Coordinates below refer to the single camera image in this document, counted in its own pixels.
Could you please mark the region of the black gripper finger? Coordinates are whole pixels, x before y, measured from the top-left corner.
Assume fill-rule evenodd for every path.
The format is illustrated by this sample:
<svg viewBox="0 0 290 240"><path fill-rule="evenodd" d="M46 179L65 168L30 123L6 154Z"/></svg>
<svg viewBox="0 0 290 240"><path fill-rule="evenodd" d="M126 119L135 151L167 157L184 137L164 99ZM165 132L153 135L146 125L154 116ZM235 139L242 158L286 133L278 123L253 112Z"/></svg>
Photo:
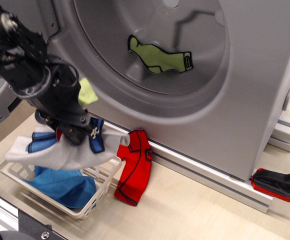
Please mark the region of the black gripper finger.
<svg viewBox="0 0 290 240"><path fill-rule="evenodd" d="M87 137L93 140L95 138L95 125L89 124L84 127L75 126L72 124L61 123L59 130L64 134L68 140L74 145L81 145L83 140Z"/></svg>
<svg viewBox="0 0 290 240"><path fill-rule="evenodd" d="M56 128L58 126L58 122L55 119L50 116L45 116L45 114L39 110L35 111L34 117L35 120L42 125L47 125L50 128Z"/></svg>

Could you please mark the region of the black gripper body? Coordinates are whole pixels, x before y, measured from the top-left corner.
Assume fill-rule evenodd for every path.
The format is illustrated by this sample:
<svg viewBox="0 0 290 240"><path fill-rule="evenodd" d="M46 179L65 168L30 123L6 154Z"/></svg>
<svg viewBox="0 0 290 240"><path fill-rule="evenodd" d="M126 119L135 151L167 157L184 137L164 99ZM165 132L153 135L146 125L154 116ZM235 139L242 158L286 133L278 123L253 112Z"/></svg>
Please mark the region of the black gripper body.
<svg viewBox="0 0 290 240"><path fill-rule="evenodd" d="M80 81L78 72L67 64L52 64L43 70L43 82L23 90L22 97L35 106L44 118L90 133L93 121L80 100L80 93L89 90Z"/></svg>

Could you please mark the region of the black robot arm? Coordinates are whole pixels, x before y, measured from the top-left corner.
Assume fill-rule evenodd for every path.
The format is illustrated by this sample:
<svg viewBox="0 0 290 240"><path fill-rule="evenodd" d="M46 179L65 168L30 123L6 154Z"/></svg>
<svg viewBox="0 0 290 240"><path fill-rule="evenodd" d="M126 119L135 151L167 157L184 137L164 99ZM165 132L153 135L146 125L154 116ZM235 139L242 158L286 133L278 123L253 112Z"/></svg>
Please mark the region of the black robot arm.
<svg viewBox="0 0 290 240"><path fill-rule="evenodd" d="M21 100L36 109L36 120L59 130L80 145L96 127L79 104L79 73L48 53L41 32L26 28L16 15L0 6L0 77Z"/></svg>

